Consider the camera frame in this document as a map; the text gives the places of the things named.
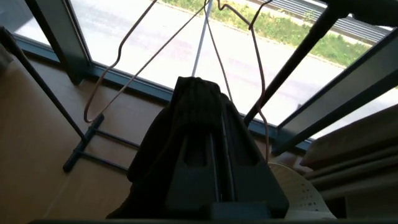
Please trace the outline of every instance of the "green grass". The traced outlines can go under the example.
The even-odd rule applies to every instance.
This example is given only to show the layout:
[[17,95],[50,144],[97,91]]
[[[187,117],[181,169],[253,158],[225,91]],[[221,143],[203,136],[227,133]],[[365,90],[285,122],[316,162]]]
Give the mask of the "green grass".
[[[161,0],[173,6],[181,7],[183,9],[196,12],[203,5],[203,0]],[[248,5],[236,4],[228,2],[238,12],[240,12],[246,19],[251,21],[256,11]],[[218,10],[216,1],[211,8],[210,17],[229,24],[238,29],[248,30],[248,26],[232,11],[224,9]],[[272,17],[269,13],[260,13],[254,25],[256,35],[265,37],[277,42],[297,47],[304,37],[308,34],[310,27],[308,25],[298,25],[285,17]],[[324,36],[314,48],[311,54],[335,62],[337,64],[348,66],[353,63],[359,56],[361,56],[369,47],[367,45],[357,43],[352,44],[341,35],[327,34]]]

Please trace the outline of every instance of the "tiled floor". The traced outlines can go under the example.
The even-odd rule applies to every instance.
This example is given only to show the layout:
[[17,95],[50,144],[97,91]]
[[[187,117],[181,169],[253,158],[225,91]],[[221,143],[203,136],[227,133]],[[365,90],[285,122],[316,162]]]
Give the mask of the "tiled floor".
[[[93,83],[73,86],[63,71],[31,62],[85,132],[88,125],[83,121],[83,107]],[[91,111],[98,111],[115,93],[100,88]],[[121,95],[105,112],[101,129],[140,143],[161,109]],[[80,139],[17,62],[0,76],[0,133],[0,223],[27,223],[37,218],[102,219],[128,193],[130,183],[125,176],[91,161],[80,159],[71,173],[63,172],[63,163]],[[99,136],[86,150],[126,167],[136,153]]]

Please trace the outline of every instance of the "road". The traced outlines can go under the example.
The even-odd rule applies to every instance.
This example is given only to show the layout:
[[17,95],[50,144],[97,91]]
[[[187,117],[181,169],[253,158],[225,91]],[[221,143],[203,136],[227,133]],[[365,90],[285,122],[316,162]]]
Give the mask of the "road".
[[[148,0],[71,2],[92,59],[105,65],[116,60],[121,39],[150,3]],[[172,7],[156,4],[124,44],[116,68],[135,74],[191,16]],[[26,26],[32,29],[34,21],[30,23]],[[174,87],[179,76],[189,77],[202,25],[203,17],[194,18],[139,76],[169,88]],[[241,113],[247,113],[261,92],[252,37],[215,21],[211,22],[211,29],[226,70],[234,104]],[[218,83],[221,90],[227,93],[210,36],[208,32],[206,34],[196,76]],[[260,38],[257,38],[257,43],[268,85],[294,49]],[[304,104],[342,70],[330,63],[306,57],[263,108],[267,120],[278,125],[297,109],[298,104]],[[317,138],[398,103],[395,100],[396,94],[396,90],[386,93],[313,137]]]

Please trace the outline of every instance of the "white plastic object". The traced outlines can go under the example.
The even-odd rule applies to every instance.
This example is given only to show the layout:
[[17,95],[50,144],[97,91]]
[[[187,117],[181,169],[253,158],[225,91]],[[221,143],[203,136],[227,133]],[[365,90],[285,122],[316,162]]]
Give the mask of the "white plastic object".
[[289,201],[285,219],[335,219],[316,188],[296,171],[281,164],[268,163]]

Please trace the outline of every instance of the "wire hanger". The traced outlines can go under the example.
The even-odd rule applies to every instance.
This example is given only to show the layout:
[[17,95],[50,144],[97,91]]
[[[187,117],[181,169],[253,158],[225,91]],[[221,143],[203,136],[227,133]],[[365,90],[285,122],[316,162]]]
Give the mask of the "wire hanger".
[[[263,97],[264,97],[264,95],[265,95],[265,92],[266,92],[266,82],[265,82],[265,78],[264,78],[264,71],[263,71],[263,69],[262,69],[262,63],[261,63],[260,53],[259,53],[259,49],[258,49],[258,46],[257,46],[256,35],[255,35],[255,33],[254,33],[253,25],[254,25],[254,23],[255,23],[255,21],[256,21],[258,15],[259,15],[259,13],[260,13],[262,7],[264,7],[266,4],[268,4],[268,3],[272,2],[272,1],[273,1],[273,0],[268,0],[268,1],[264,2],[264,3],[262,3],[262,4],[260,5],[259,9],[257,10],[256,14],[254,15],[252,21],[249,22],[244,16],[242,16],[237,10],[235,10],[235,8],[233,8],[233,7],[230,6],[229,4],[223,4],[223,5],[221,6],[220,0],[217,0],[217,3],[218,3],[218,10],[223,10],[224,8],[227,7],[228,9],[230,9],[231,11],[233,11],[240,19],[242,19],[242,20],[249,26],[248,29],[251,31],[251,35],[252,35],[252,37],[253,37],[254,49],[255,49],[255,51],[256,51],[256,57],[257,57],[257,62],[258,62],[258,65],[259,65],[260,77],[261,77],[261,95],[260,95],[260,100],[257,101],[257,102],[258,102],[258,103],[257,103],[257,108],[258,108],[258,113],[260,114],[260,116],[261,116],[261,118],[262,118],[262,120],[263,120],[263,122],[264,122],[264,125],[265,125],[265,127],[266,127],[266,161],[267,161],[267,162],[268,162],[268,157],[269,157],[269,128],[268,128],[268,123],[267,123],[266,117],[265,117],[265,116],[263,115],[263,113],[261,112],[261,105],[260,105],[260,103],[259,103],[259,102],[262,101],[262,99],[263,99]],[[131,33],[136,29],[136,27],[139,25],[139,23],[141,22],[141,20],[143,20],[143,18],[147,15],[147,13],[150,11],[150,9],[152,8],[152,6],[153,6],[156,2],[157,2],[157,0],[153,0],[153,1],[151,2],[151,4],[148,6],[148,8],[142,13],[142,15],[140,16],[140,18],[138,18],[138,20],[137,20],[137,21],[134,23],[134,25],[130,28],[129,32],[127,32],[127,34],[124,36],[123,40],[121,41],[121,43],[120,43],[120,45],[119,45],[119,48],[118,48],[118,57],[117,57],[116,61],[115,61],[112,65],[110,65],[108,68],[106,68],[106,69],[104,70],[104,72],[101,74],[101,76],[99,77],[99,79],[97,80],[97,82],[96,82],[96,84],[95,84],[95,87],[94,87],[94,90],[93,90],[92,94],[90,95],[90,97],[89,97],[89,99],[88,99],[88,101],[87,101],[87,104],[86,104],[86,106],[85,106],[85,109],[84,109],[84,115],[83,115],[83,117],[84,117],[85,122],[87,122],[87,123],[93,122],[93,119],[88,119],[87,114],[88,114],[88,109],[90,108],[91,102],[93,101],[93,98],[94,98],[94,96],[95,96],[95,93],[96,93],[98,87],[101,85],[101,83],[102,83],[102,81],[103,81],[103,79],[104,79],[106,73],[107,73],[110,69],[114,68],[114,67],[119,63],[120,58],[121,58],[121,53],[122,53],[122,48],[123,48],[124,43],[127,41],[127,39],[129,38],[129,36],[131,35]],[[114,100],[127,88],[128,85],[130,85],[130,83],[132,83],[132,82],[134,81],[134,79],[143,71],[143,69],[145,69],[146,66],[148,66],[149,63],[151,63],[151,61],[164,49],[164,47],[165,47],[167,44],[169,44],[170,41],[173,40],[174,37],[175,37],[178,33],[180,33],[180,31],[181,31],[186,25],[188,25],[188,23],[189,23],[197,14],[199,14],[200,11],[204,10],[205,15],[206,15],[206,5],[208,4],[208,2],[209,2],[208,0],[205,0],[205,1],[204,1],[203,6],[202,6],[196,13],[194,13],[194,15],[193,15],[186,23],[184,23],[184,25],[181,26],[181,28],[179,28],[179,30],[176,31],[176,33],[174,33],[174,35],[171,36],[171,38],[170,38],[168,41],[166,41],[166,43],[165,43],[163,46],[161,46],[161,48],[160,48],[160,49],[159,49],[159,50],[158,50],[158,51],[157,51],[145,64],[144,64],[144,66],[142,66],[142,68],[140,68],[140,70],[139,70],[134,76],[132,76],[132,77],[130,78],[130,80],[118,91],[118,93],[115,95],[115,97],[104,107],[104,109],[101,110],[101,112],[100,112],[99,114],[103,113],[103,112],[111,105],[111,103],[112,103],[112,102],[113,102],[113,101],[114,101]],[[216,43],[215,43],[215,41],[214,41],[213,33],[211,32],[210,24],[209,24],[208,18],[207,18],[206,16],[205,16],[205,19],[206,19],[206,23],[207,23],[207,26],[208,26],[208,29],[209,29],[211,41],[212,41],[212,43],[213,43],[215,52],[216,52],[216,54],[217,54],[218,61],[219,61],[220,66],[221,66],[221,70],[223,71],[223,76],[224,76],[224,80],[225,80],[225,84],[226,84],[226,87],[227,87],[227,91],[228,91],[229,98],[230,98],[231,102],[233,102],[232,94],[231,94],[231,91],[230,91],[230,89],[229,89],[228,79],[227,79],[226,74],[225,74],[224,66],[223,66],[223,63],[222,63],[222,61],[221,61],[220,55],[219,55],[219,53],[218,53],[217,46],[216,46]]]

